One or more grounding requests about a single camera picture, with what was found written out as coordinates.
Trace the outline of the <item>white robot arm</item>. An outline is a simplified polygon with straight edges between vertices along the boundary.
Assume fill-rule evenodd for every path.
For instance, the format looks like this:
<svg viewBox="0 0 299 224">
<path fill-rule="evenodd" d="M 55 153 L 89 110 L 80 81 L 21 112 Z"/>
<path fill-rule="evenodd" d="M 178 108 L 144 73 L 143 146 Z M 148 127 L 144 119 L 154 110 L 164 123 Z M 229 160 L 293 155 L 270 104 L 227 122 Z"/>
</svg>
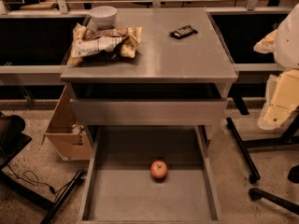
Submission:
<svg viewBox="0 0 299 224">
<path fill-rule="evenodd" d="M 272 53 L 284 68 L 266 83 L 265 103 L 258 119 L 264 130 L 280 127 L 299 106 L 299 5 L 296 5 L 276 30 L 256 43 L 253 50 Z"/>
</svg>

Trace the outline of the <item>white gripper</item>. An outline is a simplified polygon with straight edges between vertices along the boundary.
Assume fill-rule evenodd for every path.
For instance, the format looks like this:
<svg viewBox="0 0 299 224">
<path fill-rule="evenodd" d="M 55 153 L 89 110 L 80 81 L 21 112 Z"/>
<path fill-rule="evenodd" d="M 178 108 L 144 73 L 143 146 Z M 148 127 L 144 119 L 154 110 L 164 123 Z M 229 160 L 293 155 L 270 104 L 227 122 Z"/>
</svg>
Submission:
<svg viewBox="0 0 299 224">
<path fill-rule="evenodd" d="M 255 44 L 253 50 L 261 54 L 274 52 L 274 30 Z M 264 130 L 280 127 L 299 106 L 299 71 L 290 70 L 278 77 L 271 75 L 266 83 L 265 103 L 257 125 Z"/>
</svg>

